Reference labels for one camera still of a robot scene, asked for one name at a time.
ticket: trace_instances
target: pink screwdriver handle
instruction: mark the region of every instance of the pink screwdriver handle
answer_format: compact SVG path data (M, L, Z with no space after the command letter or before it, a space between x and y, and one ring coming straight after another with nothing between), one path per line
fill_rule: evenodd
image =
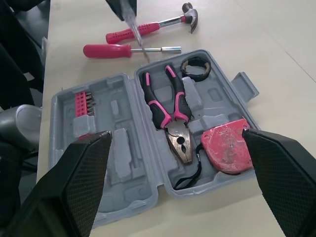
M83 53L88 58L130 58L130 50L130 44L87 44L83 47Z
M156 30L159 30L160 26L158 22L153 22L150 24L144 24L138 27L139 33L144 36L144 35L148 35L151 32L154 32ZM105 36L107 43L117 43L120 42L122 40L126 40L126 39L133 39L134 38L134 34L132 32L131 29L127 29L124 31L119 31L119 32L114 32L114 33L108 33Z

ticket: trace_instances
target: pliers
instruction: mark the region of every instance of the pliers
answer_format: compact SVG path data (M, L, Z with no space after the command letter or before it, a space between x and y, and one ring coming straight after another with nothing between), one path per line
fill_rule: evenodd
M192 116L192 112L186 101L183 82L176 74L175 69L172 65L166 65L164 70L171 81L174 91L173 117L175 121L172 120L171 115L156 98L152 90L151 76L148 72L142 75L145 101L153 113L155 127L165 130L171 149L184 164L189 164L192 163L193 143L186 125Z

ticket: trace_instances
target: gray plastic tool case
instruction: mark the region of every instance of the gray plastic tool case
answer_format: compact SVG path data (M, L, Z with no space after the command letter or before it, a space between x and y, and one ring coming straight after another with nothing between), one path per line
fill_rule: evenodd
M163 61L149 63L135 72L135 78L117 74L57 93L52 98L50 120L49 165L52 168L67 146L75 140L75 94L92 92L95 99L94 120L97 132L113 131L103 196L94 227L133 216L155 206L157 186L164 184L176 198L210 192L232 182L255 177L254 170L239 175L216 171L204 152L200 153L202 173L191 188L174 190L179 178L195 173L198 161L194 152L193 164L183 165L169 148L163 130L156 130L152 113L144 99L141 75L149 72L156 97L173 113L173 92L164 72L172 64L180 73L180 65L191 57L203 57L211 62L209 77L201 82L184 80L186 97L194 118L188 126L194 138L194 149L205 130L217 125L246 118L250 126L258 128L249 114L246 103L259 94L245 73L232 82L227 80L213 57L205 50L181 54Z

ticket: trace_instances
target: claw hammer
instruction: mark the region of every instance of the claw hammer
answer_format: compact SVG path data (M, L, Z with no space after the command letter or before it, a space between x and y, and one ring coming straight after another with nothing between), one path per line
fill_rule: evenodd
M190 24L192 34L198 24L198 11L193 9L192 4L189 2L183 4L182 10L184 12L184 15L160 22L152 22L149 24L140 25L138 27L139 33L144 36L150 34L151 32L157 31L162 27L184 22ZM107 43L117 43L126 39L134 39L135 37L131 29L126 29L120 32L108 33L106 34L105 38L107 40Z

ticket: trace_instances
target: white table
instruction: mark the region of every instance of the white table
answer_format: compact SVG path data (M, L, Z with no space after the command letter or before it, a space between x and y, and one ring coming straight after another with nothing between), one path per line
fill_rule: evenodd
M193 0L199 20L196 31L178 24L144 38L146 47L182 46L184 52L211 52L233 79L245 71L260 91L248 104L266 131L301 142L316 157L316 15L312 0ZM139 0L139 24L181 14L182 0ZM51 0L48 54L40 132L38 179L48 169L51 97L62 89L134 71L145 64L132 58L89 60L82 48L104 43L105 34L123 30L104 0ZM151 55L152 60L164 55ZM104 236L284 236L260 194L256 180L224 187L200 197L172 199L159 188L155 208L135 217L98 227Z

